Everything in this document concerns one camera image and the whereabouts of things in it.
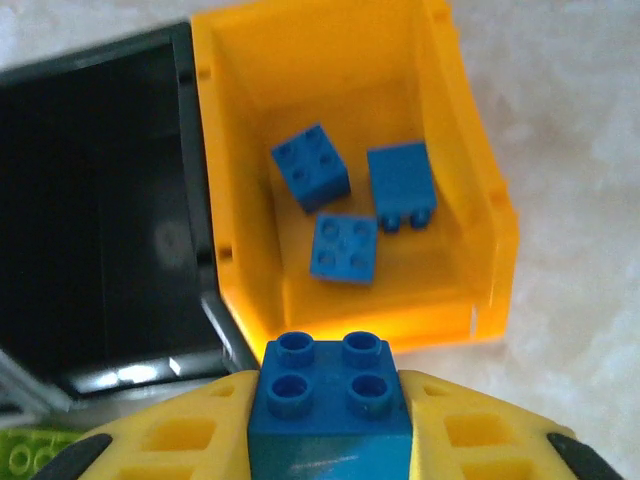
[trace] blue toy block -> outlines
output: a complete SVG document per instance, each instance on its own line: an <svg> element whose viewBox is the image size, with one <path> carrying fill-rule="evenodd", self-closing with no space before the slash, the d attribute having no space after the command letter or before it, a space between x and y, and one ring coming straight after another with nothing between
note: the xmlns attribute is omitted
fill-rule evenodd
<svg viewBox="0 0 640 480"><path fill-rule="evenodd" d="M378 223L385 232L397 232L408 221L425 228L436 208L436 192L423 142L367 152L371 189Z"/></svg>
<svg viewBox="0 0 640 480"><path fill-rule="evenodd" d="M311 274L325 280L370 284L376 266L377 233L374 218L319 214Z"/></svg>
<svg viewBox="0 0 640 480"><path fill-rule="evenodd" d="M387 342L290 332L268 343L248 426L252 480L407 479L411 440Z"/></svg>
<svg viewBox="0 0 640 480"><path fill-rule="evenodd" d="M278 145L271 154L307 213L351 193L347 167L320 125Z"/></svg>

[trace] black storage bin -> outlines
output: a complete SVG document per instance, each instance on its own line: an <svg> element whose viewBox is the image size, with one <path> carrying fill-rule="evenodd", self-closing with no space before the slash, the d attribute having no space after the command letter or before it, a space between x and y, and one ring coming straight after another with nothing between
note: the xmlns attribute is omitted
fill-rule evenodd
<svg viewBox="0 0 640 480"><path fill-rule="evenodd" d="M0 182L0 348L37 378L77 396L69 372L221 338L255 365L217 290L189 24L1 74Z"/></svg>

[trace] blue lego brick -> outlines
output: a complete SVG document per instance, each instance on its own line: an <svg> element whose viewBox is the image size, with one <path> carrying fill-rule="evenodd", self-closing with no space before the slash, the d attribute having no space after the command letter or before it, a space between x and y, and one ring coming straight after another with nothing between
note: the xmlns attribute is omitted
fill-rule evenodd
<svg viewBox="0 0 640 480"><path fill-rule="evenodd" d="M320 125L278 145L271 154L307 213L351 193L347 167Z"/></svg>
<svg viewBox="0 0 640 480"><path fill-rule="evenodd" d="M311 274L325 280L370 284L376 266L377 233L374 218L319 214Z"/></svg>
<svg viewBox="0 0 640 480"><path fill-rule="evenodd" d="M252 480L407 479L411 440L387 342L269 342L248 426Z"/></svg>
<svg viewBox="0 0 640 480"><path fill-rule="evenodd" d="M409 222L425 228L436 208L436 192L423 142L378 148L367 152L371 189L378 223L397 232Z"/></svg>

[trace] white carpet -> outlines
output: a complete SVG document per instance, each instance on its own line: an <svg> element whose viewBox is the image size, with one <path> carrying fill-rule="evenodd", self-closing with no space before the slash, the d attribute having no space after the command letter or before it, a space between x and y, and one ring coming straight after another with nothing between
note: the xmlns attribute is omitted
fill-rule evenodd
<svg viewBox="0 0 640 480"><path fill-rule="evenodd" d="M0 0L0 67L214 0ZM575 429L627 478L640 458L640 3L457 0L468 74L520 213L501 344L398 358Z"/></svg>

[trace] yellow plastic bin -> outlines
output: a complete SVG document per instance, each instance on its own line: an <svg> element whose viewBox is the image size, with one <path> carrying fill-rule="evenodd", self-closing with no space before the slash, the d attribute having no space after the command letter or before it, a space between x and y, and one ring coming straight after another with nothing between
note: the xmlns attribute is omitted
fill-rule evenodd
<svg viewBox="0 0 640 480"><path fill-rule="evenodd" d="M442 0L262 1L192 19L222 297L253 352L363 329L395 352L503 335L517 220ZM349 169L334 213L373 215L367 149L424 139L438 209L379 235L371 287L309 273L315 217L270 148L320 122Z"/></svg>

